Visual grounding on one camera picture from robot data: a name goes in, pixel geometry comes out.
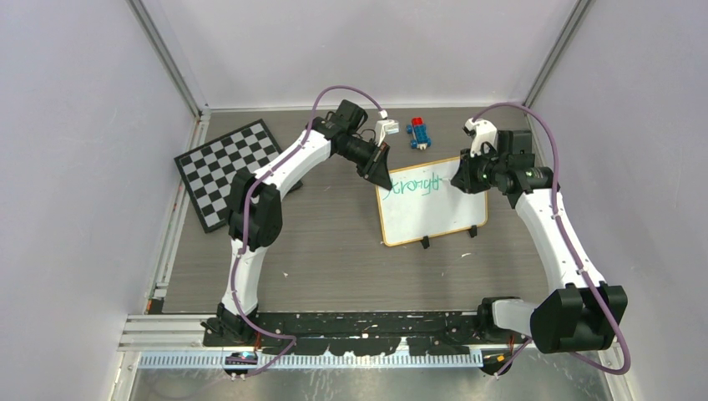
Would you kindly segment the yellow framed whiteboard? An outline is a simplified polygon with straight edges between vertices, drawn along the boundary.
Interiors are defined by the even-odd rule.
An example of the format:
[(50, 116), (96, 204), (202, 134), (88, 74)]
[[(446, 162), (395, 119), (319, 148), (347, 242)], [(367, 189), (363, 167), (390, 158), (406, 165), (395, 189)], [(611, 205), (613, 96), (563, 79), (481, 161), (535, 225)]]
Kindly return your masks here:
[(466, 194), (451, 185), (458, 167), (458, 158), (448, 158), (390, 172), (392, 189), (376, 188), (385, 246), (401, 246), (486, 224), (487, 194)]

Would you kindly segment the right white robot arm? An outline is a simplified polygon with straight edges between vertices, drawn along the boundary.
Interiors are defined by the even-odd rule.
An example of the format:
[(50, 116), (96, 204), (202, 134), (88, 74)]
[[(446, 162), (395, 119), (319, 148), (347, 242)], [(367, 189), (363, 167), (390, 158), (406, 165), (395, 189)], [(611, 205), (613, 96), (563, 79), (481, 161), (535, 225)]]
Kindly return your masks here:
[(611, 325), (624, 315), (623, 287), (609, 285), (579, 244), (554, 172), (537, 166), (528, 130), (472, 128), (451, 183), (466, 194), (499, 190), (526, 225), (541, 259), (549, 295), (539, 304), (518, 297), (485, 297), (477, 332), (497, 343), (509, 332), (532, 338), (542, 353), (605, 350), (615, 340)]

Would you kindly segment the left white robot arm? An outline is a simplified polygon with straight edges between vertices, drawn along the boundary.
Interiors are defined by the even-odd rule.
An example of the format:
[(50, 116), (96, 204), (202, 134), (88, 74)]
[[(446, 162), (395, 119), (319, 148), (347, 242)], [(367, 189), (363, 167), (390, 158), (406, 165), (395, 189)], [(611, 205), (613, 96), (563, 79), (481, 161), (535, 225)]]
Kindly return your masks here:
[(245, 346), (256, 333), (253, 320), (258, 307), (257, 287), (266, 252), (283, 226), (282, 201), (314, 167), (339, 155), (356, 166), (364, 180), (386, 190), (392, 188), (385, 138), (399, 132), (400, 124), (379, 111), (374, 136), (359, 133), (367, 112), (349, 100), (334, 112), (315, 117), (300, 137), (273, 161), (256, 172), (238, 172), (227, 197), (228, 235), (231, 243), (229, 282), (217, 308), (215, 331), (233, 344)]

